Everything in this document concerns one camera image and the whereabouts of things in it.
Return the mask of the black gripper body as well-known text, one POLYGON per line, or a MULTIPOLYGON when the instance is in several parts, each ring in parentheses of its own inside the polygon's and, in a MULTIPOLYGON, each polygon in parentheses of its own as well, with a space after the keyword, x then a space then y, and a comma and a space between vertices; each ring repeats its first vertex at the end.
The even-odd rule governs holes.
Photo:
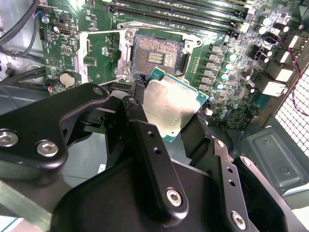
POLYGON ((53 232, 223 232, 206 173, 173 163, 189 201, 188 215, 166 227, 154 210, 149 184, 128 158, 70 190, 57 204, 53 232))

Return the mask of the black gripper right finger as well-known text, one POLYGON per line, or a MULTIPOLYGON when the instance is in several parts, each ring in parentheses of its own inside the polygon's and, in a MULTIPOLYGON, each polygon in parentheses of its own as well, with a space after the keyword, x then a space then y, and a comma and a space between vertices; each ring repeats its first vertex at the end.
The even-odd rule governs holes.
POLYGON ((298 232, 300 221, 250 159, 230 157, 198 110, 181 130, 190 166, 205 172, 210 228, 216 232, 298 232))

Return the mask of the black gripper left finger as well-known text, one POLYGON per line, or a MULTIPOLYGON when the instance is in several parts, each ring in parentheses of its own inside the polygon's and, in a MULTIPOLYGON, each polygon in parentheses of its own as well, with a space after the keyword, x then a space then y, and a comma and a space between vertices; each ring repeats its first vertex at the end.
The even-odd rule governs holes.
POLYGON ((107 203, 120 209, 139 203, 159 221, 181 221, 189 203, 157 127, 143 110, 146 83, 138 78, 132 94, 113 100, 101 87, 86 83, 0 117, 0 159, 31 170, 32 179, 46 183, 68 158, 68 148, 87 139, 83 115, 95 109, 109 113, 114 126, 106 128, 109 158, 115 164, 101 176, 70 192, 63 208, 96 215, 107 203))

